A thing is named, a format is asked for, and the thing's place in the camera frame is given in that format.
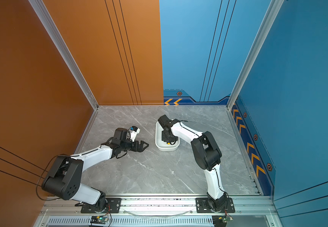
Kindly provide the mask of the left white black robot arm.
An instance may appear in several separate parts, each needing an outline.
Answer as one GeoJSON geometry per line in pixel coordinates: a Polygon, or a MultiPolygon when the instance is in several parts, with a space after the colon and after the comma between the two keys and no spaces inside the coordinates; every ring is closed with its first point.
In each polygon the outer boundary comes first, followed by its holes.
{"type": "Polygon", "coordinates": [[[82,173],[88,168],[110,159],[120,159],[127,152],[143,152],[149,147],[144,141],[136,140],[140,129],[117,128],[114,135],[100,146],[75,155],[58,155],[45,176],[41,188],[63,200],[78,201],[96,213],[106,210],[106,194],[81,183],[82,173]]]}

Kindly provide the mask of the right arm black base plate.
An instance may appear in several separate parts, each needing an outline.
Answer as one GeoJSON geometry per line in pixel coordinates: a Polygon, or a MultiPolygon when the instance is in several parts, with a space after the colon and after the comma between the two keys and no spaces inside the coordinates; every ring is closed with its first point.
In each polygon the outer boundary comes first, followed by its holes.
{"type": "Polygon", "coordinates": [[[209,198],[196,198],[197,213],[235,213],[232,198],[224,197],[218,200],[209,198]]]}

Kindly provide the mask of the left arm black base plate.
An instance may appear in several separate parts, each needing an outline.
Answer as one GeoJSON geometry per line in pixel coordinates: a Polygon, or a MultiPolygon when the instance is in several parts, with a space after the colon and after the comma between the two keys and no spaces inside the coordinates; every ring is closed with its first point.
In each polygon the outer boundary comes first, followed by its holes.
{"type": "Polygon", "coordinates": [[[105,198],[99,200],[95,205],[83,203],[81,213],[117,214],[121,207],[121,201],[121,198],[105,198]]]}

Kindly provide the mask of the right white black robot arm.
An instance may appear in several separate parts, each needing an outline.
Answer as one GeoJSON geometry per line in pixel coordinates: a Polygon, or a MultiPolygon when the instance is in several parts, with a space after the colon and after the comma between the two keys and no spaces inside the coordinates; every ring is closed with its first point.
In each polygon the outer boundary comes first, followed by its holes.
{"type": "Polygon", "coordinates": [[[214,212],[224,210],[228,194],[220,177],[222,153],[212,133],[196,131],[186,126],[182,120],[170,119],[166,115],[159,117],[158,123],[162,128],[161,141],[174,145],[177,141],[184,140],[191,145],[194,159],[205,173],[210,208],[214,212]]]}

